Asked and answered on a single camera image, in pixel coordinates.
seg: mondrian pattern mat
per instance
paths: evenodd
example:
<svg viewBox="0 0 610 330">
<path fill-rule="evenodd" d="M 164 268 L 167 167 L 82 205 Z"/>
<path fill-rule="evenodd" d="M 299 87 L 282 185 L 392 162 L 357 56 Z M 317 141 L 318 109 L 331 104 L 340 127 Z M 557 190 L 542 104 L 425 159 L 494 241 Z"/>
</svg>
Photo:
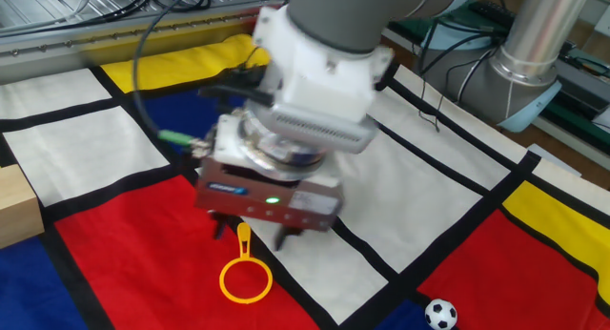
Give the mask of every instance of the mondrian pattern mat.
<svg viewBox="0 0 610 330">
<path fill-rule="evenodd" d="M 251 41 L 143 59 L 152 119 L 205 135 L 218 113 L 197 87 L 242 64 Z M 258 51 L 249 64 L 268 59 Z M 432 299 L 452 302 L 463 330 L 610 329 L 610 193 L 451 102 L 437 132 L 418 111 L 434 113 L 440 94 L 420 98 L 423 82 L 404 67 L 370 111 L 379 135 L 339 155 L 340 220 L 279 252 L 277 225 L 245 217 L 213 239 L 215 222 L 193 206 L 197 172 L 135 110 L 131 68 L 0 87 L 0 166 L 19 164 L 46 228 L 0 250 L 0 329 L 425 330 Z M 251 305 L 218 287 L 241 221 L 274 274 Z M 227 283 L 248 295 L 265 278 L 245 267 Z"/>
</svg>

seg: red square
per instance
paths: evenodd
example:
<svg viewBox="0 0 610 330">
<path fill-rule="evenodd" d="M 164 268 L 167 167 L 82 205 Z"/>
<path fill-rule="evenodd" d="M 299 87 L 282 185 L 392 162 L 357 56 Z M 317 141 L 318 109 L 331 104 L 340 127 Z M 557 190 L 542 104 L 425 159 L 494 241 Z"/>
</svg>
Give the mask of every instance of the red square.
<svg viewBox="0 0 610 330">
<path fill-rule="evenodd" d="M 239 256 L 237 238 L 226 231 L 214 240 L 215 223 L 193 207 L 194 195 L 179 176 L 56 224 L 116 329 L 317 328 L 276 283 L 251 305 L 222 295 L 218 278 Z M 266 278 L 259 273 L 236 269 L 231 276 Z"/>
<path fill-rule="evenodd" d="M 418 288 L 452 302 L 462 330 L 610 329 L 597 290 L 593 278 L 500 211 Z"/>
</svg>

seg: yellow ring toy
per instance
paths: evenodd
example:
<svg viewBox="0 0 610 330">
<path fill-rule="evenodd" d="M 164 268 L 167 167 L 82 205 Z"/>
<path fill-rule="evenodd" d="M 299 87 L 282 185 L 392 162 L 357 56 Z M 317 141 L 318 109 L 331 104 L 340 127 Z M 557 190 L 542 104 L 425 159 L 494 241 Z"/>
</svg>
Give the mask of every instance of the yellow ring toy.
<svg viewBox="0 0 610 330">
<path fill-rule="evenodd" d="M 237 303 L 242 303 L 242 304 L 251 304 L 251 303 L 257 302 L 257 301 L 265 298 L 265 296 L 267 296 L 269 291 L 271 291 L 271 286 L 274 284 L 274 277 L 272 276 L 271 269 L 269 269 L 267 264 L 265 264 L 260 259 L 250 257 L 250 234 L 251 234 L 250 225 L 243 222 L 243 223 L 239 224 L 239 226 L 237 226 L 237 238 L 239 238 L 239 258 L 236 258 L 236 259 L 232 260 L 231 262 L 227 263 L 227 265 L 222 269 L 222 272 L 220 272 L 220 290 L 222 291 L 222 294 L 224 294 L 225 297 L 227 297 L 229 300 L 237 302 Z M 244 242 L 246 242 L 246 251 L 245 252 L 244 252 L 244 248 L 243 248 Z M 239 262 L 256 263 L 259 266 L 261 266 L 267 273 L 267 278 L 268 278 L 267 287 L 265 287 L 265 290 L 263 290 L 263 292 L 261 294 L 259 294 L 258 296 L 253 297 L 253 298 L 243 299 L 243 298 L 238 298 L 238 297 L 232 295 L 227 290 L 227 286 L 225 286 L 225 275 L 227 275 L 227 271 L 229 270 L 229 268 L 233 267 L 234 265 L 236 265 Z"/>
</svg>

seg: black and white ball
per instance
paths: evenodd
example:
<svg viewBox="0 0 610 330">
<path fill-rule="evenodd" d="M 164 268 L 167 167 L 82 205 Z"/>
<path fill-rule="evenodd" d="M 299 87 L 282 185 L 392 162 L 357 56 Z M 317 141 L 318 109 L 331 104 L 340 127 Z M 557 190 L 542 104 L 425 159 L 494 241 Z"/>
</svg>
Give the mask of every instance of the black and white ball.
<svg viewBox="0 0 610 330">
<path fill-rule="evenodd" d="M 454 305 L 443 299 L 434 299 L 426 307 L 426 322 L 435 330 L 449 330 L 458 322 Z"/>
</svg>

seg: green cable connector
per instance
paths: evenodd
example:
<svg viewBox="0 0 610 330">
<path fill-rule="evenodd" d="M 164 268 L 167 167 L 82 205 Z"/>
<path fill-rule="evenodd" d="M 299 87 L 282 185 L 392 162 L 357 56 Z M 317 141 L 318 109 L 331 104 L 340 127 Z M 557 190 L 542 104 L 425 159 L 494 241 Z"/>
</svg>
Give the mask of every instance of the green cable connector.
<svg viewBox="0 0 610 330">
<path fill-rule="evenodd" d="M 167 130 L 159 131 L 158 137 L 161 140 L 165 140 L 167 142 L 181 145 L 181 146 L 191 145 L 191 141 L 194 139 L 194 137 L 191 135 L 175 133 L 173 131 L 167 131 Z"/>
</svg>

